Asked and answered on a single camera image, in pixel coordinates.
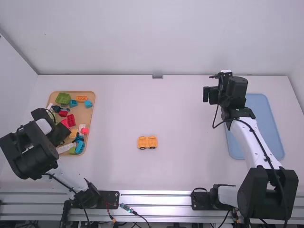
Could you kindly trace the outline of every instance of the aluminum rail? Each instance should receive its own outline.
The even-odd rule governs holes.
[[[220,223],[226,211],[193,211],[191,191],[121,190],[120,203],[125,203],[149,222]],[[3,190],[0,189],[0,220],[60,220],[63,203],[69,199],[58,190]],[[105,209],[86,209],[91,221],[110,221]],[[122,222],[142,222],[142,218],[119,208],[110,213]],[[71,209],[70,221],[86,221],[81,209]],[[252,223],[261,223],[251,219]],[[279,220],[268,223],[283,224]],[[229,215],[226,223],[233,223]],[[304,192],[297,192],[294,209],[288,224],[304,224]]]

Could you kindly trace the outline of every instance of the black cable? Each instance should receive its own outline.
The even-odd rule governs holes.
[[[122,226],[124,226],[125,224],[127,224],[128,222],[124,222],[124,223],[122,223],[122,224],[118,224],[118,226],[119,227],[122,227]]]
[[[137,225],[137,222],[134,222],[134,225],[131,228],[134,228]]]
[[[54,118],[54,123],[56,124],[56,118],[55,118],[54,114],[49,109],[47,109],[47,108],[44,108],[44,110],[49,111],[52,114],[52,116]]]
[[[135,222],[135,225],[137,225],[139,228],[142,228],[140,225],[137,224],[137,222]]]
[[[29,222],[32,226],[34,226],[34,228],[39,228],[39,226],[35,222],[32,222],[32,221],[29,221]]]
[[[266,225],[267,228],[270,228],[270,226],[268,225],[268,223],[266,223],[263,219],[260,218],[260,220]]]
[[[70,188],[69,186],[67,186],[67,185],[66,185],[65,183],[63,183],[62,181],[58,180],[54,175],[51,175],[51,174],[49,174],[49,173],[45,173],[45,174],[43,174],[43,175],[49,176],[50,179],[53,178],[53,179],[56,180],[59,184],[65,186],[67,189],[69,189],[69,191],[72,191],[73,193],[75,193],[75,197],[76,197],[77,192],[76,192],[73,188]],[[86,220],[87,220],[87,225],[88,225],[87,227],[90,227],[91,224],[90,224],[89,217],[88,217],[88,215],[87,215],[87,213],[86,213],[86,209],[85,209],[85,207],[84,207],[84,205],[83,205],[83,203],[82,203],[82,200],[81,200],[81,199],[78,199],[78,200],[79,200],[79,202],[80,202],[80,204],[81,204],[81,206],[82,206],[82,209],[83,209],[84,212],[85,212],[85,216],[86,216]]]
[[[139,215],[136,211],[133,211],[132,212],[132,214],[134,214],[134,215],[137,215],[137,216],[139,216],[139,217],[141,217],[143,220],[145,220],[146,221],[146,223],[148,224],[148,226],[149,226],[149,228],[151,227],[150,226],[150,224],[148,223],[148,221],[143,217],[143,216],[141,216],[141,215]]]
[[[268,161],[268,164],[269,164],[269,166],[271,167],[271,170],[273,171],[273,173],[274,173],[274,175],[275,175],[275,179],[276,179],[276,181],[277,181],[277,184],[279,185],[279,188],[280,188],[280,191],[281,191],[281,194],[282,194],[282,199],[283,199],[284,206],[285,206],[285,221],[284,221],[283,228],[286,228],[286,227],[287,227],[287,223],[288,223],[288,220],[287,220],[287,203],[286,203],[286,198],[285,198],[285,195],[284,195],[284,192],[283,192],[283,186],[282,186],[282,184],[281,184],[281,182],[280,182],[280,180],[279,180],[279,177],[278,177],[278,175],[277,175],[277,173],[276,173],[275,168],[273,167],[273,165],[272,165],[272,163],[271,163],[271,161],[270,161],[270,157],[267,155],[267,153],[266,153],[266,151],[265,151],[265,149],[264,149],[264,147],[263,147],[263,145],[262,145],[260,139],[258,138],[256,132],[253,130],[253,128],[252,128],[248,123],[246,123],[245,121],[242,121],[242,120],[240,120],[240,119],[235,119],[235,118],[226,119],[226,120],[224,120],[224,121],[218,123],[216,126],[212,126],[212,128],[215,129],[215,128],[217,128],[218,126],[220,126],[221,124],[223,124],[223,123],[225,123],[225,122],[232,122],[232,121],[239,121],[239,122],[245,124],[245,125],[250,129],[250,131],[253,133],[253,135],[255,136],[255,138],[256,138],[258,144],[260,145],[260,147],[261,147],[261,149],[262,149],[262,151],[263,151],[263,154],[264,154],[266,160]]]
[[[223,224],[224,224],[224,222],[226,221],[226,219],[227,219],[227,217],[228,217],[228,214],[229,214],[229,212],[230,212],[230,210],[229,211],[227,211],[227,214],[226,214],[226,216],[225,216],[225,218],[224,218],[224,220],[222,221],[222,223],[220,224],[220,226],[219,227],[217,227],[217,228],[220,228]]]

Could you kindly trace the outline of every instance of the green toy block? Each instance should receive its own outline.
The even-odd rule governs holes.
[[[67,105],[71,100],[71,95],[66,93],[59,93],[55,102],[63,105]]]

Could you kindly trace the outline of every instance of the lego brick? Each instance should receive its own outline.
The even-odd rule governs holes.
[[[61,107],[58,105],[52,105],[51,108],[54,110],[55,113],[59,113],[61,111]]]
[[[73,142],[80,142],[80,141],[84,141],[84,137],[82,135],[79,135],[79,132],[76,133],[76,137],[75,139],[73,140]]]
[[[47,109],[48,109],[48,110],[51,110],[51,107],[52,107],[52,106],[53,106],[53,103],[49,103],[48,106],[47,106]]]
[[[66,128],[70,129],[70,127],[69,127],[68,124],[67,124],[67,119],[62,120],[61,123],[62,123]]]
[[[87,100],[87,96],[76,96],[75,100],[78,102],[84,102]]]
[[[78,146],[76,147],[76,150],[75,150],[75,154],[80,154],[85,148],[85,143],[83,141],[80,141],[78,143]]]
[[[67,118],[66,118],[66,119],[67,119],[67,124],[68,124],[69,127],[74,127],[74,126],[76,126],[75,117],[74,117],[73,114],[67,115]]]
[[[61,117],[66,117],[67,116],[67,111],[60,111],[58,113]]]
[[[71,100],[70,94],[59,93],[55,102],[59,104],[67,105],[70,102],[70,100]]]
[[[71,139],[74,139],[74,138],[76,137],[76,134],[77,134],[78,130],[75,129],[75,128],[72,128],[72,129],[70,129],[70,131],[71,131],[71,134],[70,134],[69,137],[70,137]]]
[[[69,111],[71,111],[71,109],[69,109],[69,108],[62,108],[61,111],[69,112]]]
[[[93,106],[92,102],[90,101],[85,101],[85,107],[86,108],[91,108]]]
[[[85,134],[81,133],[81,129],[82,129],[82,128],[85,128],[85,127],[86,127],[85,124],[80,124],[80,125],[79,125],[79,128],[78,128],[79,135],[82,135],[82,136],[85,135]]]
[[[73,147],[71,147],[71,148],[68,150],[68,153],[69,153],[69,154],[75,154],[75,150],[76,150],[76,146],[73,146]]]
[[[64,146],[60,146],[60,147],[56,148],[56,150],[59,154],[61,154],[63,152],[66,152],[66,151],[70,150],[73,147],[76,148],[76,143],[75,142],[69,143],[69,144],[64,145]]]
[[[74,108],[78,105],[78,102],[76,100],[70,100],[70,107]]]
[[[84,127],[84,128],[81,129],[81,133],[82,134],[88,134],[89,133],[89,129],[86,128],[86,127]]]

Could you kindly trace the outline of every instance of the orange toy block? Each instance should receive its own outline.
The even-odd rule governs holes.
[[[87,96],[76,96],[75,100],[78,102],[84,102],[87,100]]]

